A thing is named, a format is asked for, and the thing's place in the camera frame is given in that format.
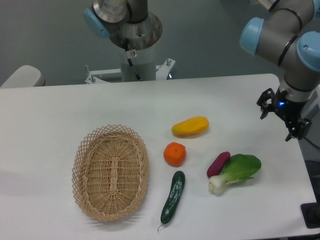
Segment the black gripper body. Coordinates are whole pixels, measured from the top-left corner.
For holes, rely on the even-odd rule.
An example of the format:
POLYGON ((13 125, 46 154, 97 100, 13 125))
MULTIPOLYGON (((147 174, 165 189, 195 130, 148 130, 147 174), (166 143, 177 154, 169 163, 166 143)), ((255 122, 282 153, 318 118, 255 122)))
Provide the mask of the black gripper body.
POLYGON ((274 107, 275 114, 285 122, 288 129, 297 129, 301 119, 301 110, 306 102, 289 100, 286 98, 288 94, 287 90, 280 91, 278 89, 271 100, 271 104, 274 107))

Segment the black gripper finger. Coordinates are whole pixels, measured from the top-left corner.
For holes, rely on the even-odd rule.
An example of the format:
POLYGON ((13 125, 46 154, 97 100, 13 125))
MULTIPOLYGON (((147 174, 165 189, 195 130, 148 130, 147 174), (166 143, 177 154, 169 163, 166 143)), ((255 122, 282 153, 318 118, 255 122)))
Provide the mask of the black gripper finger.
POLYGON ((285 141, 288 142, 291 139, 303 139, 309 132, 311 125, 311 120, 302 117, 298 117, 294 120, 285 121, 285 126, 288 129, 288 135, 285 138, 285 141))
POLYGON ((267 90, 263 91, 258 98, 256 104, 260 107, 261 115, 260 119, 264 119, 268 113, 273 113, 275 111, 275 107, 273 103, 268 103, 268 100, 273 100, 275 96, 274 91, 271 88, 268 88, 267 90))

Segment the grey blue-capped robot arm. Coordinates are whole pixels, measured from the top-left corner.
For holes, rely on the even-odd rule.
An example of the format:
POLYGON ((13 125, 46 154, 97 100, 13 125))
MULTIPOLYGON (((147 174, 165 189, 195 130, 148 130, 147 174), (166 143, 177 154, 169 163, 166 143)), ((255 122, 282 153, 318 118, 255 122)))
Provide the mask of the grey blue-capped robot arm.
MULTIPOLYGON (((311 121, 302 109, 320 83, 320 34, 301 34, 303 27, 320 15, 317 0, 262 0, 271 13, 268 19, 252 18, 239 44, 285 70, 277 91, 267 89, 257 105, 261 117, 275 113, 288 129, 287 139, 304 139, 311 121)), ((156 68, 153 46, 161 38, 162 23, 149 12, 145 0, 95 0, 83 13, 90 29, 109 38, 119 50, 122 80, 152 81, 167 78, 174 62, 156 68)))

